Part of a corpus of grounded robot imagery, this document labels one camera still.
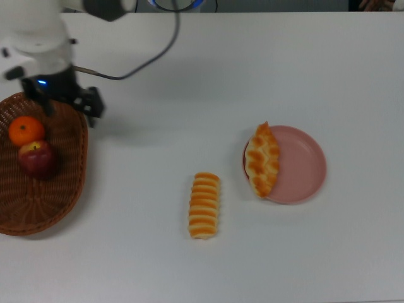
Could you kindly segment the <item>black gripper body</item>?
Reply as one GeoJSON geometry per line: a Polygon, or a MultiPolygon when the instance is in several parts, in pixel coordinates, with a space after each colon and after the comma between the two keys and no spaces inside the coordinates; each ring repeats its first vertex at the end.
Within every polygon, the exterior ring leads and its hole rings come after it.
{"type": "Polygon", "coordinates": [[[53,100],[75,101],[80,96],[74,67],[68,67],[56,74],[40,74],[33,77],[35,86],[53,100]]]}

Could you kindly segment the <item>person's hand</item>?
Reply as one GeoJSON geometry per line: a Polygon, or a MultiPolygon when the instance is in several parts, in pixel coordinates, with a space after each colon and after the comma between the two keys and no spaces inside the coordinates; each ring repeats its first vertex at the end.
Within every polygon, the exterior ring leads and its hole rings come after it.
{"type": "Polygon", "coordinates": [[[395,1],[390,0],[362,0],[359,11],[392,11],[395,1]]]}

